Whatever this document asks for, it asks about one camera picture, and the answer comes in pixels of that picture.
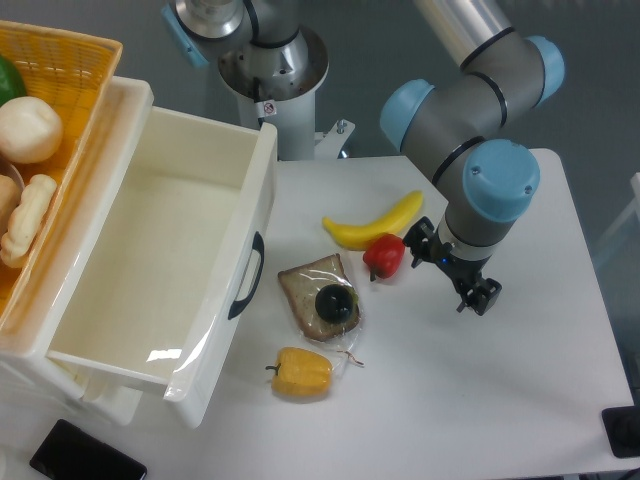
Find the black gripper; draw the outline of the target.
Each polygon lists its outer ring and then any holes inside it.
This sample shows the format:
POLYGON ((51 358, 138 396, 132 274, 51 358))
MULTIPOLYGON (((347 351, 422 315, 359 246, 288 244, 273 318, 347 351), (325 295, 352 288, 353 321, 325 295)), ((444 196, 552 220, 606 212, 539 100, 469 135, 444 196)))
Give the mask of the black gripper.
POLYGON ((412 268, 423 262, 432 263, 452 281, 461 298, 456 307, 458 313, 469 309, 483 316, 495 305, 502 285, 492 278, 484 278, 482 274, 490 256, 468 259, 468 254, 458 253, 451 242, 440 239, 439 231, 426 216, 409 228, 403 244, 412 256, 412 268))

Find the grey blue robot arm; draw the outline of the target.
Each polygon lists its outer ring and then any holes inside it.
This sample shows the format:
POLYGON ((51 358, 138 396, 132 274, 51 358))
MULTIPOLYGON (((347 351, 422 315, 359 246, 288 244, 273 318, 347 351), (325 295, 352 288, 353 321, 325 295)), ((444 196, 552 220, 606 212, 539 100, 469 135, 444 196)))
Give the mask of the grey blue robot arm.
MULTIPOLYGON (((417 7, 462 76, 445 89, 405 83, 384 104, 380 127, 448 203, 438 224, 420 220, 407 233, 414 262, 436 265, 462 306, 483 314, 501 291, 483 267, 540 181, 532 153, 497 132, 558 90, 564 60, 547 39, 520 36, 493 1, 417 7)), ((276 128, 281 159, 319 154, 315 93, 328 53, 300 22, 297 2, 170 1, 162 15, 192 65, 216 66, 245 127, 276 128)))

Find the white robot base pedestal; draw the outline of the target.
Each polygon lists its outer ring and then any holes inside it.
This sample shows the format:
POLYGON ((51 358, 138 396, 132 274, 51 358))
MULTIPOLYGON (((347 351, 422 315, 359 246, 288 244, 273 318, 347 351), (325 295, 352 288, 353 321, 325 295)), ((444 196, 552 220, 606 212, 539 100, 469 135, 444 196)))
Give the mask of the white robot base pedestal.
POLYGON ((282 161, 339 159, 355 124, 338 119, 326 132, 316 129, 316 92, 329 71, 322 39, 301 26, 283 45, 248 43, 218 60, 222 81, 236 98, 240 124, 272 124, 282 161))

